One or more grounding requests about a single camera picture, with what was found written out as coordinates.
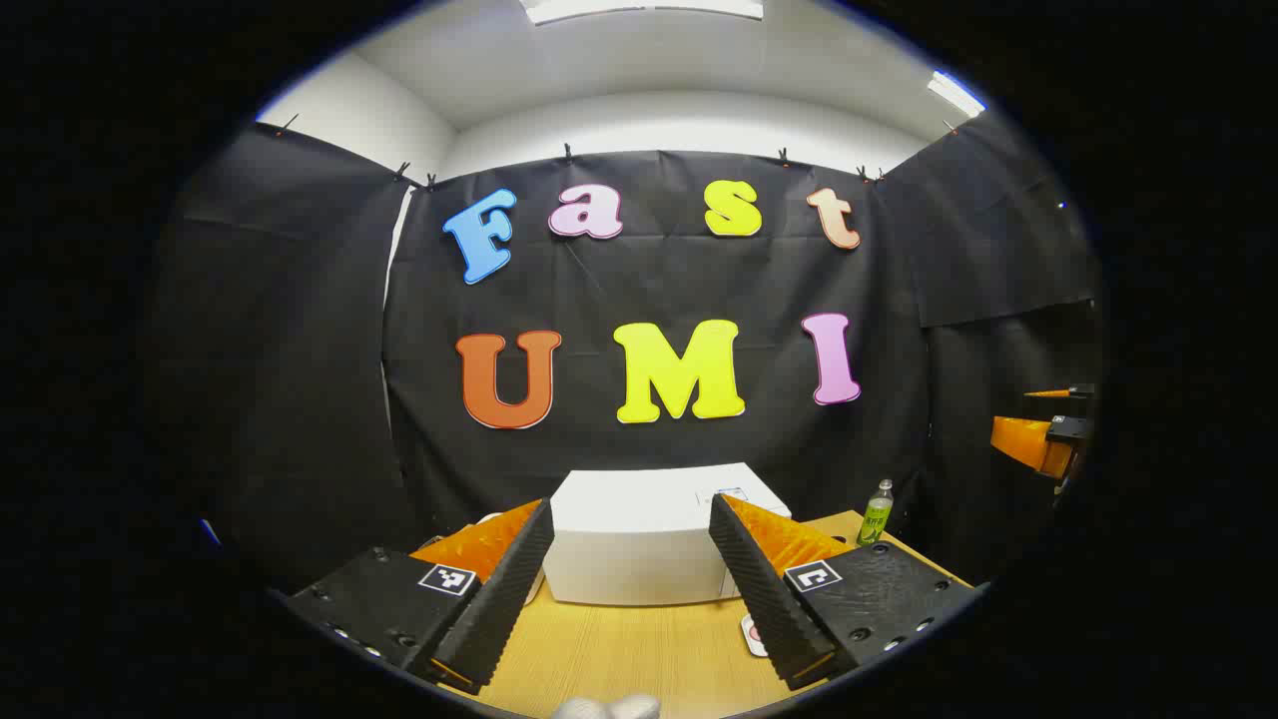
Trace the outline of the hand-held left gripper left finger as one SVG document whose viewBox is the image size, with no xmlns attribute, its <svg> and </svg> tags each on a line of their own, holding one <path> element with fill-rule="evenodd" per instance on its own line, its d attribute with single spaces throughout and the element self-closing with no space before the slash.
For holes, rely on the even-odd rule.
<svg viewBox="0 0 1278 719">
<path fill-rule="evenodd" d="M 553 540 L 543 497 L 415 552 L 372 547 L 285 604 L 380 663 L 475 695 L 491 683 Z"/>
</svg>

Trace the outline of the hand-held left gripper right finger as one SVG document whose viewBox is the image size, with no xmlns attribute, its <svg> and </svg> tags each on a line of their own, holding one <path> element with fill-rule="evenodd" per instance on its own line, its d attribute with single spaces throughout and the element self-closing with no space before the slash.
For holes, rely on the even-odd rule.
<svg viewBox="0 0 1278 719">
<path fill-rule="evenodd" d="M 984 591 L 897 543 L 837 541 L 737 496 L 713 497 L 708 533 L 790 690 L 918 646 Z"/>
</svg>

